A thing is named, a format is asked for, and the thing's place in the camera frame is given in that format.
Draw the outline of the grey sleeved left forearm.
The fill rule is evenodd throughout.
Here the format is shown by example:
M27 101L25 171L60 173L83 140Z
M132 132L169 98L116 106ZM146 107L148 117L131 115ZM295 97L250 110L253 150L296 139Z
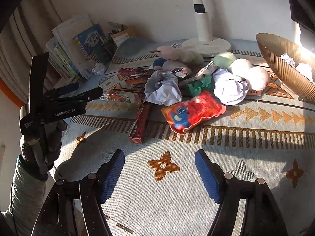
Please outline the grey sleeved left forearm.
M48 175L36 173L35 166L17 158L8 209L1 212L1 235L31 235L44 202Z

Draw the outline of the dark gloved left hand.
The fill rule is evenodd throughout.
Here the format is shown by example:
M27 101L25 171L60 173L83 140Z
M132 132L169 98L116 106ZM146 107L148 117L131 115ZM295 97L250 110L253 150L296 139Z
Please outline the dark gloved left hand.
M42 125L40 133L24 134L20 139L21 157L19 161L23 169L32 177L46 181L48 171L61 151L61 138L67 123L59 120L51 124Z

